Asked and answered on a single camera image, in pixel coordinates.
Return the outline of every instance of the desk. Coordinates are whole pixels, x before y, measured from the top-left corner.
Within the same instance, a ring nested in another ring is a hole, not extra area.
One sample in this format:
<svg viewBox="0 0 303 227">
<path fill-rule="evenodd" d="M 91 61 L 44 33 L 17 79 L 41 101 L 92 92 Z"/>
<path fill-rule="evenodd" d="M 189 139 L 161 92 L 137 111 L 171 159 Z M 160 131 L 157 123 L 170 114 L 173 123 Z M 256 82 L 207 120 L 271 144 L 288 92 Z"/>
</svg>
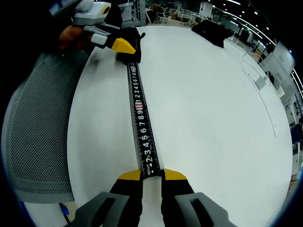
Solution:
<svg viewBox="0 0 303 227">
<path fill-rule="evenodd" d="M 292 171 L 288 121 L 273 87 L 256 90 L 233 45 L 214 46 L 188 28 L 138 30 L 146 33 L 139 68 L 161 167 L 187 176 L 235 225 L 268 226 Z M 95 48 L 73 98 L 67 150 L 78 207 L 138 168 L 127 70 L 115 56 Z M 163 226 L 160 203 L 160 178 L 145 180 L 139 226 Z"/>
</svg>

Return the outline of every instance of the robotic hand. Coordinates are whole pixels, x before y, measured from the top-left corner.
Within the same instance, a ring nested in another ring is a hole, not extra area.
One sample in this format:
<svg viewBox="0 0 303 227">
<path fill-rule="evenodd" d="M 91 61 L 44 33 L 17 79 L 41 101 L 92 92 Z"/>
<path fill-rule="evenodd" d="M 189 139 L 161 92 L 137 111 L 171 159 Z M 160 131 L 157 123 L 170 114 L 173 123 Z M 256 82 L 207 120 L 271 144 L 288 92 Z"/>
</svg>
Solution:
<svg viewBox="0 0 303 227">
<path fill-rule="evenodd" d="M 76 7 L 77 13 L 75 14 L 73 24 L 84 26 L 84 31 L 93 33 L 91 38 L 92 43 L 102 49 L 108 47 L 116 52 L 135 54 L 140 45 L 137 45 L 137 42 L 133 42 L 133 40 L 139 40 L 140 43 L 141 37 L 139 33 L 137 32 L 137 37 L 130 39 L 133 44 L 131 45 L 129 41 L 123 38 L 123 36 L 128 36 L 128 32 L 125 32 L 128 29 L 121 29 L 104 22 L 111 6 L 111 3 L 108 2 L 82 0 Z M 137 60 L 140 62 L 141 51 L 139 55 L 138 59 L 137 53 Z"/>
</svg>

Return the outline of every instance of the measuring tape blade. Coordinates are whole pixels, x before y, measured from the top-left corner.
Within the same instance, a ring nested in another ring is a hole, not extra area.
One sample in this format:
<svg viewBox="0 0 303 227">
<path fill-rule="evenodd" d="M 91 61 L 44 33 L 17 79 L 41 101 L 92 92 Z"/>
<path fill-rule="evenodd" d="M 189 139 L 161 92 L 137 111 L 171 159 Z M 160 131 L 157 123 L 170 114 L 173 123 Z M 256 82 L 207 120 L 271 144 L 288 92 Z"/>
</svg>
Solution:
<svg viewBox="0 0 303 227">
<path fill-rule="evenodd" d="M 143 179 L 160 175 L 155 140 L 148 115 L 138 63 L 127 63 L 134 141 Z"/>
</svg>

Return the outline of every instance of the ceiling light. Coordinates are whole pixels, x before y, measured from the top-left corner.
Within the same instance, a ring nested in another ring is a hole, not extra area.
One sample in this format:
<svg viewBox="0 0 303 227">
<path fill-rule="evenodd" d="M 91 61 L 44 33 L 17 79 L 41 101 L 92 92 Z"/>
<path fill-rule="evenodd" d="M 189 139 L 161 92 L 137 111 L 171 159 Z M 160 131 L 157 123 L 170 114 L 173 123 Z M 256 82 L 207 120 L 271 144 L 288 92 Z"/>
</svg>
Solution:
<svg viewBox="0 0 303 227">
<path fill-rule="evenodd" d="M 228 15 L 231 15 L 233 17 L 237 17 L 236 15 L 233 15 L 232 13 L 229 13 L 229 12 L 225 12 L 224 13 L 228 14 Z M 249 22 L 247 22 L 246 20 L 243 20 L 242 18 L 240 17 L 237 17 L 239 20 L 243 21 L 244 23 L 246 24 L 249 24 L 251 27 L 253 27 L 254 29 L 256 29 L 257 31 L 259 31 L 265 38 L 267 38 L 273 45 L 276 45 L 276 43 L 274 41 L 272 41 L 268 36 L 266 36 L 263 32 L 261 32 L 259 29 L 257 29 L 256 27 L 254 27 L 252 24 L 250 24 Z"/>
<path fill-rule="evenodd" d="M 255 33 L 257 36 L 260 37 L 260 39 L 263 39 L 262 36 L 260 36 L 258 33 L 256 33 L 254 30 L 250 29 L 249 27 L 247 27 L 246 25 L 243 25 L 244 27 L 247 28 L 247 30 L 252 31 L 253 33 Z"/>
<path fill-rule="evenodd" d="M 236 1 L 233 1 L 233 0 L 227 0 L 227 1 L 230 1 L 230 2 L 238 4 L 238 5 L 241 5 L 240 3 L 236 2 Z"/>
</svg>

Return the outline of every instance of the tape measure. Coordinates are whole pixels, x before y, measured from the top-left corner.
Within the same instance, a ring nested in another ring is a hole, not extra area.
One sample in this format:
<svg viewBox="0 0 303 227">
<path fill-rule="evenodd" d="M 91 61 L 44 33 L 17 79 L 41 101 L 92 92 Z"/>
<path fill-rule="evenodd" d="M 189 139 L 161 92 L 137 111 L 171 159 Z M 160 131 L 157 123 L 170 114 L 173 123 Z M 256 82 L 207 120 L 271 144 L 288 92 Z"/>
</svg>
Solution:
<svg viewBox="0 0 303 227">
<path fill-rule="evenodd" d="M 160 175 L 155 140 L 152 134 L 151 121 L 148 115 L 138 63 L 127 63 L 130 102 L 133 121 L 135 148 L 143 179 Z"/>
</svg>

